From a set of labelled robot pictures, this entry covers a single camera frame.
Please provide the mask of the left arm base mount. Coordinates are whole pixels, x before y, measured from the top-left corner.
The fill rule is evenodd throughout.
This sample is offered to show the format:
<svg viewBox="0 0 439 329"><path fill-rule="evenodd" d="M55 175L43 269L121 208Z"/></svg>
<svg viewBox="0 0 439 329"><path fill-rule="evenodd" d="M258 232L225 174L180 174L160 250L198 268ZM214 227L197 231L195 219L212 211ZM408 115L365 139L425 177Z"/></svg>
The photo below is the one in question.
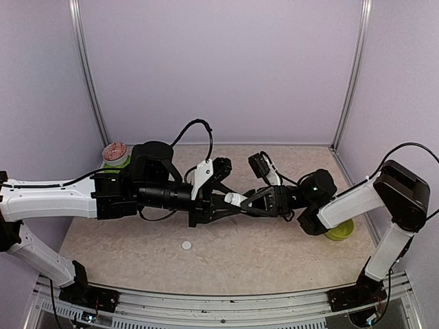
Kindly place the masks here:
<svg viewBox="0 0 439 329"><path fill-rule="evenodd" d="M85 267L76 260L72 263L75 269L73 283L60 289L59 299L96 311L114 313L119 301L119 292L90 285Z"/></svg>

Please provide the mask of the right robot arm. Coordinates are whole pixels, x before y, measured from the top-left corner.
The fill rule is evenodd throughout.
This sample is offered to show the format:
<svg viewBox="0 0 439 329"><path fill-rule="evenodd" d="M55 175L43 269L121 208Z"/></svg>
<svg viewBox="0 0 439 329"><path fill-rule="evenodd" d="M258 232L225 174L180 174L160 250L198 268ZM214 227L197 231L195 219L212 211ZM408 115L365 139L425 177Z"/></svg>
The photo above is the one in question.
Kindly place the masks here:
<svg viewBox="0 0 439 329"><path fill-rule="evenodd" d="M276 170L263 151L251 156L249 163L267 187L249 196L236 197L238 207L248 215L283 217L289 221L293 211L301 209L297 218L301 228L317 236L371 210L387 209L390 227L364 265L362 280L351 289L351 299L357 304L365 304L377 294L377 284L404 255L420 229L438 214L428 212L428 183L389 155L383 157L371 175L341 193L325 169L293 182Z"/></svg>

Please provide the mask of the small white pill bottle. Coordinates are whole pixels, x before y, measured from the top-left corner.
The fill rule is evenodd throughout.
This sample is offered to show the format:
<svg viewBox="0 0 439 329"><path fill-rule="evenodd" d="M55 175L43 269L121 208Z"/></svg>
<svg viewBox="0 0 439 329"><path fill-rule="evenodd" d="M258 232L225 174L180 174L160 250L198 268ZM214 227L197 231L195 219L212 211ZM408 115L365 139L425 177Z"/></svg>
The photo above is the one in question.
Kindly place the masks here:
<svg viewBox="0 0 439 329"><path fill-rule="evenodd" d="M232 204L234 206L238 206L238 207L240 207L241 203L246 199L247 199L247 197L245 197L244 195L241 195L239 193L227 193L224 196L225 202Z"/></svg>

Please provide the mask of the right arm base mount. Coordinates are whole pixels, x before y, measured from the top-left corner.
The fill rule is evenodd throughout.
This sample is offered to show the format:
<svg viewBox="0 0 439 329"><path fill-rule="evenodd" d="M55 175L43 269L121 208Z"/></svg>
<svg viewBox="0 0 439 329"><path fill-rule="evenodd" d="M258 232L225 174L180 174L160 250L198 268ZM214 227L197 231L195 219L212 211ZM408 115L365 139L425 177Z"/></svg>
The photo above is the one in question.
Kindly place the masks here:
<svg viewBox="0 0 439 329"><path fill-rule="evenodd" d="M355 284L347 287L331 289L327 292L332 312L357 308L385 300L388 295L383 280L376 281L365 274L362 269Z"/></svg>

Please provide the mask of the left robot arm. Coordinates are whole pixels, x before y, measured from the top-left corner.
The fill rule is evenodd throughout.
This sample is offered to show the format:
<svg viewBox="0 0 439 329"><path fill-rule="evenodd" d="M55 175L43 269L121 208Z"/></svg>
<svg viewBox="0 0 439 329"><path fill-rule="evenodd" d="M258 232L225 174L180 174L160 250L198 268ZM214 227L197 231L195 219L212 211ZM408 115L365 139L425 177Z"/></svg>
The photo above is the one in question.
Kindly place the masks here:
<svg viewBox="0 0 439 329"><path fill-rule="evenodd" d="M1 251L47 276L79 303L91 304L96 290L86 270L36 238L25 225L39 217L120 219L140 215L144 208L185 211L189 223L209 223L235 215L240 207L228 201L222 180L230 161L207 156L193 168L193 183L183 180L173 163L174 145L148 141L132 148L130 164L107 172L97 169L70 181L23 182L1 172Z"/></svg>

